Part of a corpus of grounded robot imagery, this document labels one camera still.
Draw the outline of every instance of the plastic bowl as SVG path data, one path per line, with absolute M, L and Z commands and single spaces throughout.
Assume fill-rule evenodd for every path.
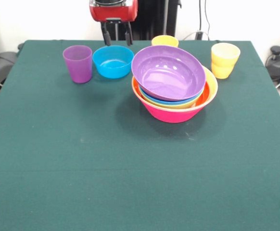
M 207 83 L 205 84 L 205 87 L 204 89 L 206 88 L 206 90 L 208 91 L 209 93 L 209 87 L 207 85 Z M 163 108 L 170 108 L 170 109 L 184 109 L 184 108 L 189 108 L 189 107 L 192 107 L 195 102 L 198 100 L 198 98 L 201 96 L 202 92 L 192 98 L 191 100 L 185 100 L 185 101 L 177 101 L 177 102 L 167 102 L 167 101 L 161 101 L 161 100 L 157 100 L 157 99 L 154 99 L 152 98 L 151 96 L 149 96 L 148 94 L 146 94 L 142 89 L 141 87 L 139 87 L 139 90 L 140 90 L 140 94 L 141 96 L 148 102 L 156 105 L 156 106 L 160 106 L 160 107 L 163 107 Z
M 187 51 L 171 46 L 142 49 L 131 70 L 147 94 L 164 101 L 190 99 L 203 90 L 206 81 L 201 63 Z
M 106 78 L 122 78 L 129 74 L 134 53 L 127 47 L 99 48 L 93 54 L 93 62 L 100 75 Z
M 207 74 L 207 84 L 209 86 L 209 94 L 207 99 L 204 99 L 204 94 L 196 102 L 195 107 L 187 109 L 168 109 L 156 106 L 150 102 L 147 102 L 140 95 L 139 85 L 136 79 L 132 78 L 132 89 L 137 96 L 137 98 L 143 103 L 149 113 L 158 120 L 167 123 L 181 123 L 185 122 L 192 117 L 194 117 L 199 111 L 201 111 L 205 106 L 207 106 L 216 96 L 218 91 L 218 83 L 213 75 L 207 68 L 204 68 Z
M 167 45 L 172 47 L 178 47 L 179 41 L 170 35 L 159 35 L 152 39 L 152 45 Z
M 182 100 L 182 101 L 164 101 L 164 100 L 159 100 L 159 99 L 156 99 L 156 98 L 152 97 L 151 95 L 147 94 L 147 93 L 140 87 L 141 93 L 142 93 L 146 98 L 152 100 L 153 102 L 160 103 L 160 104 L 165 104 L 165 105 L 178 105 L 178 104 L 188 103 L 188 102 L 194 100 L 195 98 L 198 98 L 198 97 L 202 94 L 203 90 L 202 90 L 199 94 L 197 94 L 196 96 L 194 96 L 194 97 L 192 97 L 192 98 L 190 98 L 190 99 L 187 99 L 187 100 Z

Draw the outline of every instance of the cup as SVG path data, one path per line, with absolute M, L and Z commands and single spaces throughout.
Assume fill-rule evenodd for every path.
M 75 83 L 86 83 L 92 78 L 92 50 L 84 45 L 75 45 L 63 51 L 68 72 Z
M 212 72 L 216 78 L 225 79 L 232 73 L 241 50 L 230 43 L 217 43 L 212 46 Z
M 170 35 L 159 35 L 152 39 L 152 45 L 167 45 L 172 47 L 178 47 L 178 40 Z

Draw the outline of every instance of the purple bowl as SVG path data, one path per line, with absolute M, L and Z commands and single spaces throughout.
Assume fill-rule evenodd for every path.
M 206 82 L 201 63 L 187 51 L 171 46 L 142 49 L 135 55 L 131 70 L 147 94 L 164 101 L 190 99 Z

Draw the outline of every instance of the blue bowl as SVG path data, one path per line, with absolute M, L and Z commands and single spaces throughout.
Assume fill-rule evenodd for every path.
M 179 105 L 179 104 L 183 104 L 183 103 L 188 103 L 191 100 L 194 100 L 195 98 L 197 98 L 203 92 L 203 90 L 202 90 L 199 94 L 197 94 L 196 96 L 194 96 L 194 97 L 192 97 L 190 99 L 187 99 L 187 100 L 182 100 L 182 101 L 163 101 L 163 100 L 159 100 L 159 99 L 156 99 L 156 98 L 148 95 L 141 87 L 139 87 L 139 89 L 140 89 L 141 93 L 143 95 L 145 95 L 148 99 L 150 99 L 150 100 L 152 100 L 152 101 L 154 101 L 156 103 L 161 103 L 161 104 L 165 104 L 165 105 Z
M 122 78 L 129 74 L 134 53 L 123 46 L 102 47 L 93 54 L 93 62 L 100 75 Z

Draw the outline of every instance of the purple cup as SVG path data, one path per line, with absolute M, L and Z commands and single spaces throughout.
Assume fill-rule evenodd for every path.
M 84 45 L 75 45 L 63 51 L 68 72 L 75 83 L 86 83 L 92 78 L 92 50 Z

